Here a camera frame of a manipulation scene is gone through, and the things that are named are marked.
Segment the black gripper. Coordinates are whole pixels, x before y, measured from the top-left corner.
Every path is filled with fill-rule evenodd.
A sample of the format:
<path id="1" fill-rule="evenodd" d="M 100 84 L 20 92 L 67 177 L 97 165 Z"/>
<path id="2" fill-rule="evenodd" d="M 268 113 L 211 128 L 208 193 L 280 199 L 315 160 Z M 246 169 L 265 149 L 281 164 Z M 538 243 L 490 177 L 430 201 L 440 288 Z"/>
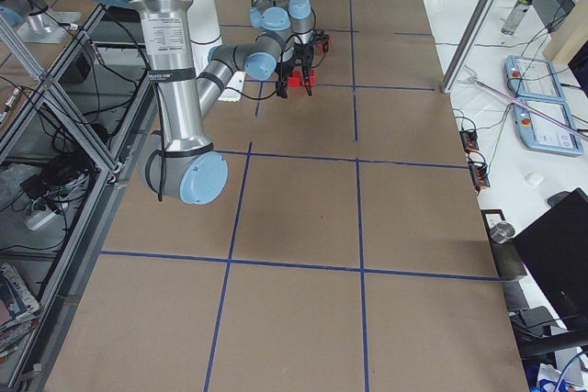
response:
<path id="1" fill-rule="evenodd" d="M 312 72 L 315 55 L 315 45 L 312 42 L 299 43 L 297 40 L 278 58 L 275 72 L 276 95 L 280 98 L 288 97 L 288 80 L 294 77 L 296 69 L 300 71 L 300 84 L 307 96 L 312 96 Z"/>
<path id="2" fill-rule="evenodd" d="M 321 50 L 327 53 L 331 48 L 332 38 L 322 29 L 315 29 L 298 35 L 298 49 L 302 53 Z"/>

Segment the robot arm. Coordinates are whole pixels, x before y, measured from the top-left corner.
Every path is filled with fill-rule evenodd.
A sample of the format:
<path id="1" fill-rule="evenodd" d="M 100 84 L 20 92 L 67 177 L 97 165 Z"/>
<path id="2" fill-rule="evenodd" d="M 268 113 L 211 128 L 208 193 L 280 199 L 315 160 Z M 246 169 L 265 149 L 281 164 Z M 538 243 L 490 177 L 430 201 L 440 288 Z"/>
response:
<path id="1" fill-rule="evenodd" d="M 249 16 L 254 28 L 274 32 L 289 28 L 301 50 L 312 46 L 323 53 L 329 51 L 331 37 L 316 28 L 311 0 L 251 0 L 251 5 Z"/>
<path id="2" fill-rule="evenodd" d="M 195 67 L 188 10 L 194 0 L 94 0 L 133 9 L 141 19 L 147 77 L 158 100 L 160 130 L 141 156 L 143 182 L 159 197 L 205 205 L 228 179 L 228 164 L 214 150 L 203 119 L 244 72 L 258 81 L 273 74 L 281 84 L 295 63 L 312 64 L 314 25 L 310 0 L 251 0 L 249 12 L 260 34 L 250 44 L 209 49 L 208 65 Z"/>

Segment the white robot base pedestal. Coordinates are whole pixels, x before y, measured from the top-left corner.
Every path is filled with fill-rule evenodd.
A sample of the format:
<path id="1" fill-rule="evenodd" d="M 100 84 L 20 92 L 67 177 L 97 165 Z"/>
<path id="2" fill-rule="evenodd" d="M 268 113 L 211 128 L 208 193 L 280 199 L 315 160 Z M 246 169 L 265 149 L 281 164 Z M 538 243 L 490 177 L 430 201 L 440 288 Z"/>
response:
<path id="1" fill-rule="evenodd" d="M 209 63 L 209 51 L 222 44 L 214 0 L 193 0 L 192 6 L 187 10 L 187 22 L 196 74 L 201 74 Z M 202 114 L 206 116 L 218 100 L 239 101 L 244 79 L 245 72 L 237 71 L 228 81 L 228 88 L 222 93 L 218 92 L 215 84 L 212 85 L 211 93 L 199 92 Z"/>

